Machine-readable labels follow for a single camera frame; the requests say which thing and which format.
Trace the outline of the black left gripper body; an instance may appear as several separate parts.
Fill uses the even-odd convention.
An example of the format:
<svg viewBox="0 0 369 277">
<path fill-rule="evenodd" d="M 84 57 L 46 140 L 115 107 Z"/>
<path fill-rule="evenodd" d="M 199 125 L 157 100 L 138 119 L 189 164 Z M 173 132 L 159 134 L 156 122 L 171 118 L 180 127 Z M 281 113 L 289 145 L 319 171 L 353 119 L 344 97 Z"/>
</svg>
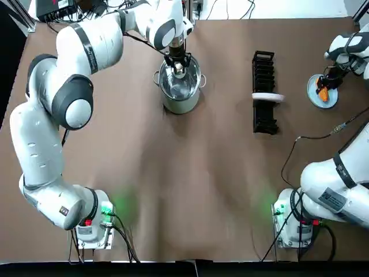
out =
<svg viewBox="0 0 369 277">
<path fill-rule="evenodd" d="M 178 47 L 168 47 L 169 54 L 168 56 L 171 59 L 184 59 L 186 55 L 185 46 L 178 46 Z"/>
</svg>

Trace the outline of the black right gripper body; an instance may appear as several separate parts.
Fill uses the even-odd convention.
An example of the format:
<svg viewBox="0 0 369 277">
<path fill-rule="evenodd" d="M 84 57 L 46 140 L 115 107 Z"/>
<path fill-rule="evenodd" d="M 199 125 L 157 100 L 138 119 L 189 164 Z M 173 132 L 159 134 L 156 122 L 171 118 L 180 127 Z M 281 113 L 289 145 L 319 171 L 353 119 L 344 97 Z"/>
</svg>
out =
<svg viewBox="0 0 369 277">
<path fill-rule="evenodd" d="M 328 84 L 342 84 L 343 78 L 345 77 L 345 71 L 339 66 L 333 66 L 328 68 L 327 73 L 325 73 L 325 78 Z"/>
</svg>

